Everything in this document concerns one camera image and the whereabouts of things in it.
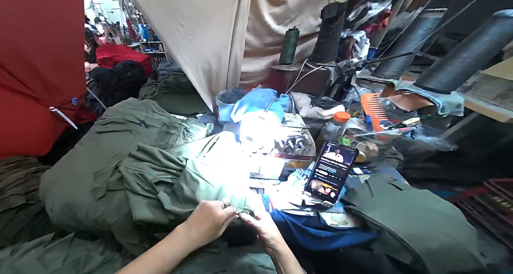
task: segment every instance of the man in white shirt on screen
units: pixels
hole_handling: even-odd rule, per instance
[[[340,154],[340,149],[335,149],[335,152],[325,153],[323,156],[341,163],[344,162],[344,157]]]

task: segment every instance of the plastic bottle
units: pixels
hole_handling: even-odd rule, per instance
[[[321,147],[325,140],[338,141],[339,137],[344,133],[347,121],[351,118],[351,115],[346,112],[337,112],[333,118],[327,122],[321,129],[321,133],[316,140],[317,151],[321,150]]]

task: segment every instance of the light blue cloth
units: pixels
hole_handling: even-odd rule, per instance
[[[394,84],[394,90],[403,90],[410,93],[417,93],[423,97],[428,98],[435,105],[437,105],[437,112],[439,115],[447,116],[463,116],[463,109],[465,104],[465,99],[458,94],[457,92],[452,92],[448,95],[446,94],[437,94],[427,90],[424,90],[420,87],[414,86],[411,81],[403,81],[403,80],[392,80],[389,79]]]
[[[230,115],[232,120],[234,120],[234,122],[240,122],[245,114],[260,111],[265,112],[269,104],[276,99],[276,93],[277,92],[272,88],[253,88],[235,104]],[[290,98],[285,94],[280,94],[279,98],[273,102],[268,112],[273,113],[278,118],[278,121],[281,122],[289,103]]]

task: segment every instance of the green garment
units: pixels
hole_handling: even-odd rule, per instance
[[[89,242],[70,234],[60,240],[48,234],[0,250],[2,274],[112,274],[123,260],[100,241]]]
[[[170,148],[209,131],[195,119],[170,115],[152,100],[130,98],[108,108],[41,177],[40,195],[48,215],[64,229],[115,238],[132,254],[142,254],[151,245],[151,232],[132,219],[119,165],[138,143]]]
[[[0,248],[59,231],[38,195],[49,168],[33,157],[0,160]]]
[[[176,226],[202,200],[228,198],[238,212],[252,214],[246,161],[234,133],[221,132],[167,150],[139,144],[119,170],[134,221]],[[231,245],[252,244],[256,238],[238,220],[224,237]]]
[[[273,261],[258,246],[227,247],[215,241],[185,258],[171,274],[276,274]]]
[[[163,81],[148,79],[139,91],[139,99],[151,99],[168,113],[212,114],[187,76],[171,75]]]
[[[347,210],[381,229],[373,244],[422,273],[455,273],[484,267],[477,231],[463,213],[428,190],[373,176],[343,196]]]

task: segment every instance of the smartphone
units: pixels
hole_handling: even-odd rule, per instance
[[[356,157],[358,157],[358,149],[342,146],[333,141],[325,141],[305,185],[305,192],[315,198],[336,204]]]

